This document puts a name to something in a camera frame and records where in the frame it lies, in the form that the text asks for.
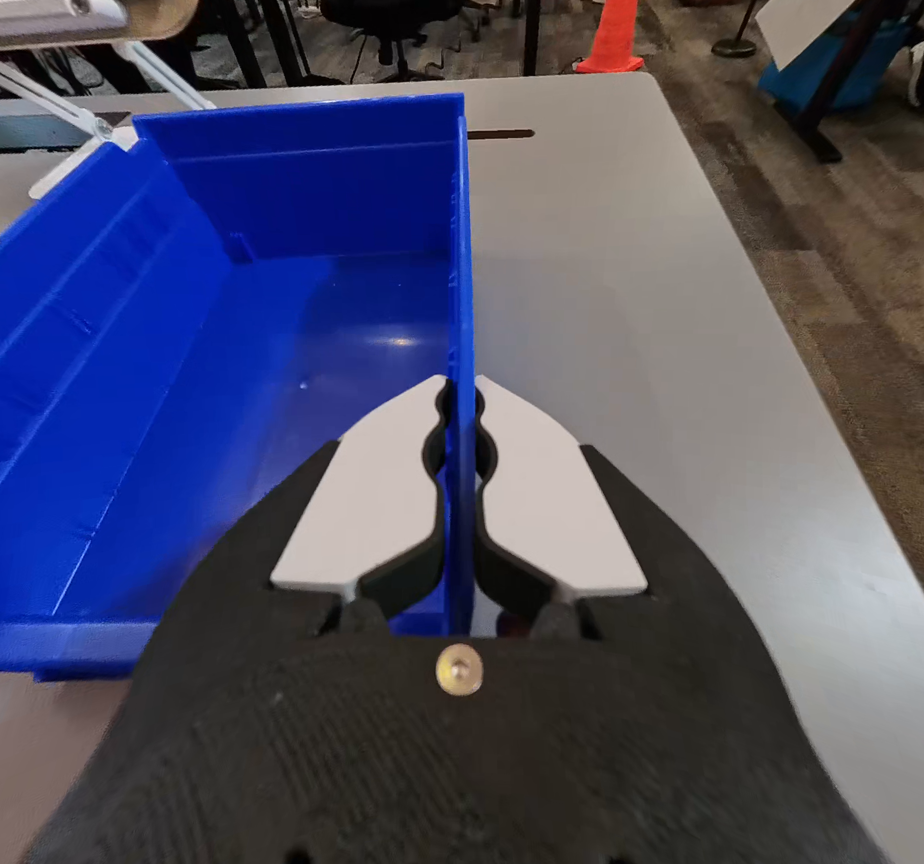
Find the orange traffic cone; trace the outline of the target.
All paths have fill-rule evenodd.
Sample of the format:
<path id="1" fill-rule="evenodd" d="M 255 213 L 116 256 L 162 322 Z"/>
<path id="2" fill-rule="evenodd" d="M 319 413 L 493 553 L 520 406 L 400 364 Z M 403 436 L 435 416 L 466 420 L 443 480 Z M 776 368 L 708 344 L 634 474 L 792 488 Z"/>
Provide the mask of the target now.
<path id="1" fill-rule="evenodd" d="M 638 1 L 605 0 L 590 54 L 574 64 L 575 73 L 632 73 L 644 66 L 634 53 Z"/>

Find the blue plastic bin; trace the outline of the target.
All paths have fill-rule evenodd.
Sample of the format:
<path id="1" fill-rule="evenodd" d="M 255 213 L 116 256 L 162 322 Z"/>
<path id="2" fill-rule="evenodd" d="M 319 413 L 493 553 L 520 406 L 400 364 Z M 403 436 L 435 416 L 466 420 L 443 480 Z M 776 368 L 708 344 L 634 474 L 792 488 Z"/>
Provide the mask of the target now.
<path id="1" fill-rule="evenodd" d="M 131 674 L 182 584 L 328 442 L 449 382 L 445 571 L 393 626 L 460 632 L 475 340 L 460 92 L 132 119 L 2 234 L 1 667 Z"/>

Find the black office chair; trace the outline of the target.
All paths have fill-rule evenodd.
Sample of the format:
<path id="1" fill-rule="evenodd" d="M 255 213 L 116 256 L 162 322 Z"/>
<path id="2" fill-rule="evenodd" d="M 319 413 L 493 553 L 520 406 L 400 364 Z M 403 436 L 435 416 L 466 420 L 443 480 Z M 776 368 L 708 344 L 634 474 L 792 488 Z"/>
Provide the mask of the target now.
<path id="1" fill-rule="evenodd" d="M 422 70 L 410 68 L 405 44 L 420 47 L 426 43 L 422 29 L 431 23 L 445 23 L 455 17 L 472 20 L 469 29 L 480 39 L 481 27 L 490 22 L 490 7 L 473 0 L 319 0 L 321 15 L 329 22 L 348 27 L 364 39 L 378 42 L 381 65 L 396 63 L 395 73 L 383 83 L 441 80 L 444 61 L 428 63 Z"/>

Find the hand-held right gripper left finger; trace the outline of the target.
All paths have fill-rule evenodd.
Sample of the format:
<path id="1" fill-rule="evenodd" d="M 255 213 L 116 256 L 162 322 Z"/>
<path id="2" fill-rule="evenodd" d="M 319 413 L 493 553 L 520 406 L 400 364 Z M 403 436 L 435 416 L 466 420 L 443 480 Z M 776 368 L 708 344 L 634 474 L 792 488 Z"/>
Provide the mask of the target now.
<path id="1" fill-rule="evenodd" d="M 375 603 L 387 619 L 445 567 L 445 399 L 433 375 L 365 415 L 333 456 L 271 571 L 279 590 Z"/>

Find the blue bag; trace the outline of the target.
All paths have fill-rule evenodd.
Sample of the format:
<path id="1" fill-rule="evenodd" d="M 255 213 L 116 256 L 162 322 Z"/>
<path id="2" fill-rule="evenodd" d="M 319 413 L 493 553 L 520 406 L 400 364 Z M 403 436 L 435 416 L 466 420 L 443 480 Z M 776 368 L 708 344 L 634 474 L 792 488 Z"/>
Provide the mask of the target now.
<path id="1" fill-rule="evenodd" d="M 814 97 L 859 17 L 859 12 L 839 17 L 786 67 L 779 68 L 771 61 L 762 72 L 757 88 L 794 111 L 803 110 Z M 907 44 L 910 31 L 909 15 L 885 19 L 839 89 L 829 112 L 868 106 L 877 96 L 888 66 Z"/>

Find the black sheet stand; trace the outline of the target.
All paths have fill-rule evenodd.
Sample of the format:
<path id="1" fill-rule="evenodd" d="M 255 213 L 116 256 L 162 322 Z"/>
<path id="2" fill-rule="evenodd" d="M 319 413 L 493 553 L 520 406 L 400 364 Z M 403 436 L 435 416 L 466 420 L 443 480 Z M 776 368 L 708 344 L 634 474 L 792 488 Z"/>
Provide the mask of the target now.
<path id="1" fill-rule="evenodd" d="M 718 39 L 710 47 L 710 52 L 722 59 L 746 59 L 757 51 L 757 44 L 745 37 L 752 16 L 760 0 L 749 0 L 737 32 L 731 38 Z"/>

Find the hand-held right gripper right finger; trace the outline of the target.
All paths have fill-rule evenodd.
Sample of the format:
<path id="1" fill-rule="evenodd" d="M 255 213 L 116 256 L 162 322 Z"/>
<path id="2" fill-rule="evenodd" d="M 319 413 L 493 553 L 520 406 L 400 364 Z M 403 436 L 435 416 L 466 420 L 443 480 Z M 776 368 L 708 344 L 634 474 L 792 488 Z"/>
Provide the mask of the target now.
<path id="1" fill-rule="evenodd" d="M 474 573 L 503 611 L 634 596 L 648 581 L 578 440 L 484 375 L 476 388 Z"/>

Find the white document stand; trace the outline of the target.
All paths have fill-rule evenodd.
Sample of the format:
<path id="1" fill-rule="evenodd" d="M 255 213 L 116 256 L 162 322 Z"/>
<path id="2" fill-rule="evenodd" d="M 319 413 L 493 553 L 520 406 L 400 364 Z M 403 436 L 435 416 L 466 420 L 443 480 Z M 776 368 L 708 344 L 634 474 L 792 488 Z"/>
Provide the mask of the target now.
<path id="1" fill-rule="evenodd" d="M 116 54 L 192 111 L 211 111 L 216 105 L 172 69 L 148 45 L 150 26 L 139 23 L 126 3 L 118 0 L 2 0 L 2 51 L 27 45 L 57 46 L 109 41 Z M 131 121 L 114 127 L 102 116 L 76 105 L 17 68 L 2 63 L 2 89 L 32 103 L 88 136 L 74 154 L 56 165 L 29 188 L 31 200 L 41 200 L 78 165 L 104 145 L 129 152 L 138 141 Z"/>

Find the grey desk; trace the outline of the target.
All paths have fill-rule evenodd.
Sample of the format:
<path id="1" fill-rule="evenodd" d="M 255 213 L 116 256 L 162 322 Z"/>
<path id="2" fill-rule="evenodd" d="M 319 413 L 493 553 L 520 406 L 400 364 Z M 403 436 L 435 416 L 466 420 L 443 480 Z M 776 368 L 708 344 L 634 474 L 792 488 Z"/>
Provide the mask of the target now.
<path id="1" fill-rule="evenodd" d="M 656 82 L 460 92 L 475 379 L 581 444 L 648 581 L 460 632 L 271 571 L 335 449 L 131 674 L 2 672 L 2 861 L 922 862 L 922 590 Z"/>

